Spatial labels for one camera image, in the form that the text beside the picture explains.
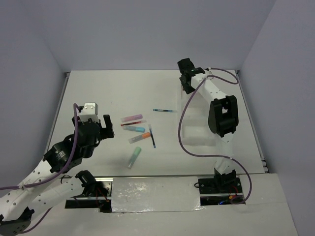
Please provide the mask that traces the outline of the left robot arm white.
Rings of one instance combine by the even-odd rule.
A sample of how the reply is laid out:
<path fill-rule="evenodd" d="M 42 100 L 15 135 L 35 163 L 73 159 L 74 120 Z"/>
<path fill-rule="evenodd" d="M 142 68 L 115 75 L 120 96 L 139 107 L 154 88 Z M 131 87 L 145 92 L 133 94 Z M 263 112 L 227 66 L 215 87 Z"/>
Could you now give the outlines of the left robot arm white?
<path fill-rule="evenodd" d="M 32 229 L 29 227 L 41 213 L 68 198 L 108 196 L 102 182 L 87 170 L 79 171 L 60 185 L 48 189 L 57 177 L 63 178 L 83 159 L 90 158 L 104 139 L 113 138 L 113 124 L 109 115 L 103 116 L 106 127 L 98 117 L 78 115 L 72 118 L 75 130 L 44 154 L 38 166 L 17 187 L 0 199 L 0 234 L 16 236 Z"/>

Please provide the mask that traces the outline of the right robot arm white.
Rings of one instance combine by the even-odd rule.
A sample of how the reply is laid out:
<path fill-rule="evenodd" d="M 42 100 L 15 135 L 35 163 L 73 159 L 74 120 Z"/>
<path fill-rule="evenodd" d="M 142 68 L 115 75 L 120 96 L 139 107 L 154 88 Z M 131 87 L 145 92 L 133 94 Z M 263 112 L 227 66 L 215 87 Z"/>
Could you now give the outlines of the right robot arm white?
<path fill-rule="evenodd" d="M 237 85 L 218 75 L 214 75 L 216 68 L 195 67 L 189 58 L 177 62 L 180 71 L 180 83 L 186 94 L 190 94 L 183 108 L 178 125 L 178 141 L 180 147 L 187 154 L 194 157 L 216 158 L 214 167 L 214 188 L 219 192 L 227 191 L 236 180 L 236 171 L 231 167 L 233 161 L 233 135 L 239 124 L 238 101 L 235 95 L 227 95 L 214 83 L 213 79 L 219 79 L 226 83 Z M 193 97 L 199 93 L 209 104 L 207 124 L 215 136 L 216 147 L 219 154 L 194 154 L 183 145 L 181 130 L 185 112 Z"/>

